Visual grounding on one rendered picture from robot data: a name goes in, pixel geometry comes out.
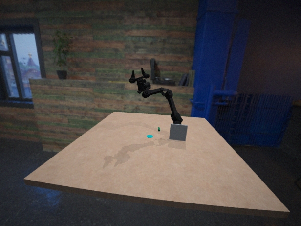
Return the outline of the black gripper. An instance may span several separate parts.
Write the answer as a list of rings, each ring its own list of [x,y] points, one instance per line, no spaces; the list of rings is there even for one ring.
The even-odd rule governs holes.
[[[142,71],[142,75],[141,77],[138,77],[138,78],[135,78],[135,75],[134,75],[134,70],[132,71],[132,75],[131,75],[131,78],[129,79],[129,82],[130,83],[135,83],[136,81],[141,81],[143,78],[149,78],[149,74],[145,73],[144,70],[141,68],[141,71]],[[143,84],[141,86],[138,85],[138,82],[137,82],[137,86],[138,87],[142,87]]]

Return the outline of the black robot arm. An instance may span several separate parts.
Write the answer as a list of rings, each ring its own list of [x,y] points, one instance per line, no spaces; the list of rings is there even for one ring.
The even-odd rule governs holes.
[[[173,101],[173,93],[170,89],[166,89],[166,88],[158,88],[158,89],[154,89],[154,90],[149,90],[151,88],[151,84],[150,82],[146,82],[145,79],[142,79],[141,81],[137,81],[138,85],[141,86],[143,84],[142,87],[138,87],[138,91],[137,93],[142,93],[142,96],[144,98],[147,98],[153,94],[157,94],[157,93],[161,93],[163,96],[165,96],[166,99],[168,99],[172,114],[171,114],[171,118],[173,120],[174,124],[181,124],[181,122],[183,121],[183,119],[181,118],[179,112],[177,112],[174,101]],[[163,91],[166,91],[166,93],[164,93]]]

